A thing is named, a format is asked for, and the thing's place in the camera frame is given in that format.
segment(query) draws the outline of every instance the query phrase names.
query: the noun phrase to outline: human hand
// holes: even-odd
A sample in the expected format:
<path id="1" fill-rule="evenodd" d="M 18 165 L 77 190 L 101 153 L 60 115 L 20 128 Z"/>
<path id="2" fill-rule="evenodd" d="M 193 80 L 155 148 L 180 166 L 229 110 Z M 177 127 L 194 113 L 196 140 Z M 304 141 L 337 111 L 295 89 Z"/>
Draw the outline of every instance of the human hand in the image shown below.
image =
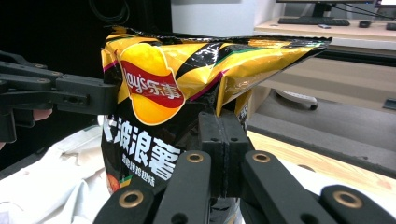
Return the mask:
<path id="1" fill-rule="evenodd" d="M 49 110 L 33 110 L 33 118 L 35 120 L 42 120 L 42 119 L 46 119 L 47 117 L 50 116 L 50 114 L 52 113 L 52 109 Z M 0 150 L 3 148 L 3 146 L 6 143 L 0 142 Z"/>

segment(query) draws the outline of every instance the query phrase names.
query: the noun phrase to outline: white wall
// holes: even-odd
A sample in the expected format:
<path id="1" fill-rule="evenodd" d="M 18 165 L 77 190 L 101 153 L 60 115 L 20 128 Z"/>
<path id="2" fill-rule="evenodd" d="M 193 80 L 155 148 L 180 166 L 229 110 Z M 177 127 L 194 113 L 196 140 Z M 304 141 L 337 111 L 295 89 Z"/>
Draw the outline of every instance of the white wall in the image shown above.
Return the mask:
<path id="1" fill-rule="evenodd" d="M 172 0 L 176 33 L 212 36 L 253 35 L 256 24 L 280 16 L 276 0 Z"/>

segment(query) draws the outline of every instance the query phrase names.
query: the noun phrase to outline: white cloth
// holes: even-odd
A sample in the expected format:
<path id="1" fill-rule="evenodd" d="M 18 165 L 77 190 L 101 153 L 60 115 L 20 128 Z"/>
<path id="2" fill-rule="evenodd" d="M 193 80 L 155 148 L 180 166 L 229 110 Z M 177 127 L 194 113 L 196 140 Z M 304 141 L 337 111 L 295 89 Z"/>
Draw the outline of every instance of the white cloth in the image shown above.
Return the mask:
<path id="1" fill-rule="evenodd" d="M 92 223 L 110 196 L 101 136 L 100 126 L 74 133 L 0 181 L 0 224 Z"/>

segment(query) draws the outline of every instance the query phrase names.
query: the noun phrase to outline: keyboard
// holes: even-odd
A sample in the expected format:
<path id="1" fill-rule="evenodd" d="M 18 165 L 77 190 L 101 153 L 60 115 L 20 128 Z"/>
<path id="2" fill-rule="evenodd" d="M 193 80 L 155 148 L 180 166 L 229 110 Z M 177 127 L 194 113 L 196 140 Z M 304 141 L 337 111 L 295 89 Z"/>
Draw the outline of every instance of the keyboard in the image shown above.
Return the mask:
<path id="1" fill-rule="evenodd" d="M 325 24 L 329 26 L 348 26 L 348 20 L 333 19 L 329 17 L 300 17 L 300 18 L 280 18 L 279 24 L 295 24 L 295 25 L 319 25 Z"/>

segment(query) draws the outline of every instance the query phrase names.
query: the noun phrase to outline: potato chip bag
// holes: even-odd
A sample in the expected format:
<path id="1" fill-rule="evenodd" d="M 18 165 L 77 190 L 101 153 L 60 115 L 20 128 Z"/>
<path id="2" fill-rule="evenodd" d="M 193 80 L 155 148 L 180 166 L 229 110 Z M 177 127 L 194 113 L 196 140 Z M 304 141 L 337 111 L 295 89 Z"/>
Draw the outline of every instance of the potato chip bag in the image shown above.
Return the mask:
<path id="1" fill-rule="evenodd" d="M 166 184 L 198 114 L 232 110 L 244 128 L 251 89 L 325 50 L 330 38 L 154 35 L 114 27 L 102 49 L 105 82 L 120 86 L 102 150 L 111 192 Z"/>

